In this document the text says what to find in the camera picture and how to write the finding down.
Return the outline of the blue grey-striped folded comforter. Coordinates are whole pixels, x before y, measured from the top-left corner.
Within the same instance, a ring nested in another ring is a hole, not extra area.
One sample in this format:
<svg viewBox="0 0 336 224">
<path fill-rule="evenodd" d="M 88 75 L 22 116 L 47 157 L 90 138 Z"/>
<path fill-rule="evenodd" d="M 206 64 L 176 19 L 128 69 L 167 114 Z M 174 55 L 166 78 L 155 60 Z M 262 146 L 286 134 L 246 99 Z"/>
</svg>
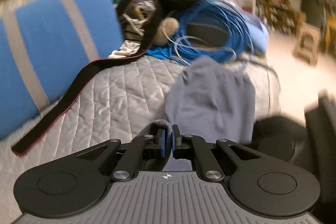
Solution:
<svg viewBox="0 0 336 224">
<path fill-rule="evenodd" d="M 123 43 L 111 0 L 36 0 L 1 17 L 1 138 Z"/>
</svg>

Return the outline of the black bag with clutter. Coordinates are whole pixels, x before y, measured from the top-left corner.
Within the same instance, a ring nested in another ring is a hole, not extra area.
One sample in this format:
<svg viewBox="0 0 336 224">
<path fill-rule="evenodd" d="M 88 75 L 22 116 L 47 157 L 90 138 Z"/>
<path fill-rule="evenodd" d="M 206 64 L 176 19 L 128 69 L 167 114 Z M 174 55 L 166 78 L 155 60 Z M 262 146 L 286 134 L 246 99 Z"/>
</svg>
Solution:
<svg viewBox="0 0 336 224">
<path fill-rule="evenodd" d="M 121 0 L 117 15 L 123 38 L 163 46 L 181 26 L 175 16 L 200 1 L 203 0 Z"/>
</svg>

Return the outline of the white crumpled cloth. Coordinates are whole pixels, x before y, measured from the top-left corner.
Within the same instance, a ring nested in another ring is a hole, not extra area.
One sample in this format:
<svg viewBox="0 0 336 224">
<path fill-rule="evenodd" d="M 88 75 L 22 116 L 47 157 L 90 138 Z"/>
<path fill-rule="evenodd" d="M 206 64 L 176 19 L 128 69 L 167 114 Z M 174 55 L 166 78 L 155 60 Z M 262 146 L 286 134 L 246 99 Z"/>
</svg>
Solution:
<svg viewBox="0 0 336 224">
<path fill-rule="evenodd" d="M 126 40 L 123 42 L 121 47 L 118 50 L 113 50 L 112 53 L 108 56 L 109 59 L 121 59 L 129 57 L 138 52 L 140 48 L 140 42 L 133 42 Z"/>
</svg>

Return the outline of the grey-blue fleece garment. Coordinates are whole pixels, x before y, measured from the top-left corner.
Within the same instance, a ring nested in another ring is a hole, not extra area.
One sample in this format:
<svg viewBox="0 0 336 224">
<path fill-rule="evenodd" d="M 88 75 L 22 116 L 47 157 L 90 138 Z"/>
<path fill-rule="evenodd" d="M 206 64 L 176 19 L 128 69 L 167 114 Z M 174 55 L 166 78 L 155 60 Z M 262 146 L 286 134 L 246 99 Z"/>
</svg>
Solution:
<svg viewBox="0 0 336 224">
<path fill-rule="evenodd" d="M 129 116 L 134 134 L 165 119 L 206 141 L 252 141 L 256 91 L 246 74 L 202 57 L 189 67 L 161 62 L 140 70 L 138 80 L 135 92 L 141 98 Z"/>
</svg>

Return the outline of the wooden step stool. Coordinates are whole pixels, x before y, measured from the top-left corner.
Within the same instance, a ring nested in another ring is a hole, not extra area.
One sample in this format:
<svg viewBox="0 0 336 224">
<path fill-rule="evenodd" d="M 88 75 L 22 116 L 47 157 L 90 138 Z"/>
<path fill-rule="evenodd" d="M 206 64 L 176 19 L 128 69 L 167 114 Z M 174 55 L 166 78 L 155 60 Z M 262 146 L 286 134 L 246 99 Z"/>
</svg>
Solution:
<svg viewBox="0 0 336 224">
<path fill-rule="evenodd" d="M 295 58 L 307 61 L 311 66 L 316 66 L 320 41 L 320 29 L 311 24 L 303 23 L 299 29 L 297 42 L 292 55 Z"/>
</svg>

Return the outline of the grey quilted bedspread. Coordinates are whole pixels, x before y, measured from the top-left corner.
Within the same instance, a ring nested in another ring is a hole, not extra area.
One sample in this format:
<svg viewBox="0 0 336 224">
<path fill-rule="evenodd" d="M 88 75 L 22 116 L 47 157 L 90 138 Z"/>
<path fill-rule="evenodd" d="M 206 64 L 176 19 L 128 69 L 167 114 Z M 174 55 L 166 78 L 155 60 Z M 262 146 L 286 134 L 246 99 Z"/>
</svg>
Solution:
<svg viewBox="0 0 336 224">
<path fill-rule="evenodd" d="M 16 179 L 26 170 L 108 139 L 130 142 L 147 124 L 161 119 L 171 86 L 185 67 L 144 56 L 98 73 L 63 114 L 24 156 L 11 147 L 42 119 L 33 116 L 1 141 L 1 223 L 21 212 L 13 195 Z"/>
</svg>

